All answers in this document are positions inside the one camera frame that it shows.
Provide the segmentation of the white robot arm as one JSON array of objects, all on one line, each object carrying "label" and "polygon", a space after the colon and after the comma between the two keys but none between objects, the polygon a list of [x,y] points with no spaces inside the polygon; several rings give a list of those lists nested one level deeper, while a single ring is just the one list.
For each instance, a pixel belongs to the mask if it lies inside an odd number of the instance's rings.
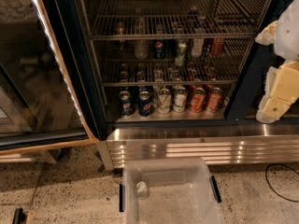
[{"label": "white robot arm", "polygon": [[280,15],[256,37],[261,45],[274,45],[274,52],[285,62],[271,66],[266,74],[265,94],[256,119],[261,123],[279,120],[299,98],[299,0],[293,0]]}]

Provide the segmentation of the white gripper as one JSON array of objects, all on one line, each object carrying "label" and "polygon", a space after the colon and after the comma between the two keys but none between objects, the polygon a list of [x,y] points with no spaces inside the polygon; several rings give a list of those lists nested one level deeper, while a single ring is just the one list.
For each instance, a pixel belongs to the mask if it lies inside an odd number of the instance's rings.
[{"label": "white gripper", "polygon": [[265,94],[256,119],[261,123],[273,123],[299,98],[299,0],[293,0],[278,21],[269,23],[258,33],[255,42],[261,45],[274,43],[276,55],[291,60],[279,68],[271,66],[266,74]]}]

